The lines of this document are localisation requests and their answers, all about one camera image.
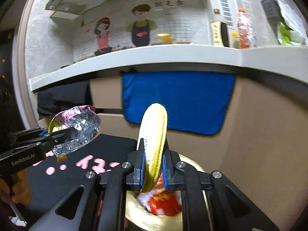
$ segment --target wall tile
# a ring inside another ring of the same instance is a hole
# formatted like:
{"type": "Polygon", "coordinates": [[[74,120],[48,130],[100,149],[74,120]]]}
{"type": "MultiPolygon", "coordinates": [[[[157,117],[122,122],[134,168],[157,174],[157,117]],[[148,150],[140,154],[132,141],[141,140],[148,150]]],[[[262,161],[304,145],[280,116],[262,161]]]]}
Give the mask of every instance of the wall tile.
{"type": "Polygon", "coordinates": [[[40,46],[25,49],[27,79],[57,71],[73,63],[73,45],[40,46]]]}
{"type": "Polygon", "coordinates": [[[50,15],[49,10],[45,10],[45,6],[48,0],[34,0],[29,20],[35,20],[35,19],[44,19],[48,18],[50,15]]]}
{"type": "Polygon", "coordinates": [[[73,43],[73,27],[68,23],[58,23],[49,17],[29,20],[26,35],[26,48],[73,43]]]}

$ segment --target metal screw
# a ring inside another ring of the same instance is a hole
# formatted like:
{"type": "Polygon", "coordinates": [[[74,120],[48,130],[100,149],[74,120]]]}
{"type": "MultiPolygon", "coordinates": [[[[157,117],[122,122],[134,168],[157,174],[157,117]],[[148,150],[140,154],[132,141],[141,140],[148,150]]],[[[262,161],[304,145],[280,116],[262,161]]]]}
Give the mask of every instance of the metal screw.
{"type": "Polygon", "coordinates": [[[214,176],[215,178],[220,178],[220,177],[222,176],[222,174],[221,174],[221,172],[219,172],[219,171],[214,171],[214,172],[213,172],[213,176],[214,176]]]}
{"type": "Polygon", "coordinates": [[[128,161],[122,163],[122,167],[123,167],[123,168],[129,168],[130,166],[131,166],[131,163],[128,162],[128,161]]]}
{"type": "Polygon", "coordinates": [[[94,176],[95,176],[95,172],[93,172],[93,171],[89,171],[89,172],[87,172],[86,173],[86,177],[88,178],[88,179],[91,179],[91,178],[93,178],[94,176]]]}
{"type": "Polygon", "coordinates": [[[177,166],[180,167],[180,168],[183,168],[183,167],[186,166],[186,163],[184,161],[178,161],[177,166]]]}

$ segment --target beige cabinet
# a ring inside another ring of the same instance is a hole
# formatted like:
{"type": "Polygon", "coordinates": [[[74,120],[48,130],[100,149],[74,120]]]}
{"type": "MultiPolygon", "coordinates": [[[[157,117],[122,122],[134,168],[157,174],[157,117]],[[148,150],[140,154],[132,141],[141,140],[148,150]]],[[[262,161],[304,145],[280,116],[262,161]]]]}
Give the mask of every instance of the beige cabinet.
{"type": "MultiPolygon", "coordinates": [[[[122,108],[120,76],[91,80],[90,88],[97,108],[122,108]]],[[[139,126],[123,115],[99,116],[101,133],[138,138],[139,126]]],[[[238,77],[220,133],[201,136],[168,130],[167,139],[171,150],[205,171],[223,172],[283,231],[308,201],[307,129],[306,108],[238,77]]]]}

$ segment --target cartoon woman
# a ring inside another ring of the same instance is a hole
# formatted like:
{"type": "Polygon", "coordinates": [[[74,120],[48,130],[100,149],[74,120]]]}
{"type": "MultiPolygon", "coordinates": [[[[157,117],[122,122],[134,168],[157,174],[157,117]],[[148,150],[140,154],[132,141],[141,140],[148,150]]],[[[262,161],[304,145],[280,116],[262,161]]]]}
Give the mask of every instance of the cartoon woman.
{"type": "Polygon", "coordinates": [[[95,51],[95,55],[102,55],[111,52],[112,47],[108,45],[108,35],[110,33],[107,30],[110,26],[110,20],[108,17],[100,19],[95,27],[94,33],[97,35],[98,50],[95,51]]]}
{"type": "Polygon", "coordinates": [[[131,10],[137,20],[128,25],[126,31],[131,32],[131,40],[136,47],[148,46],[150,30],[157,28],[155,22],[146,19],[150,9],[148,4],[141,4],[131,10]]]}

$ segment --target red snack package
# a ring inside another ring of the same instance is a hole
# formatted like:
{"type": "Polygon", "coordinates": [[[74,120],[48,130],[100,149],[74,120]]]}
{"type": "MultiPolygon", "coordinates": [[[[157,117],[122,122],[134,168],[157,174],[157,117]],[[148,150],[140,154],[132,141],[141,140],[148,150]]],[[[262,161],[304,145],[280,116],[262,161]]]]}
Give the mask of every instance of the red snack package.
{"type": "Polygon", "coordinates": [[[182,211],[176,199],[175,191],[165,190],[155,194],[148,203],[151,213],[155,215],[175,216],[182,211]]]}
{"type": "Polygon", "coordinates": [[[156,186],[147,193],[140,193],[137,195],[137,200],[139,203],[146,208],[149,212],[151,212],[148,202],[149,200],[157,193],[160,193],[164,191],[164,182],[163,182],[163,175],[160,176],[158,182],[156,183],[156,186]]]}

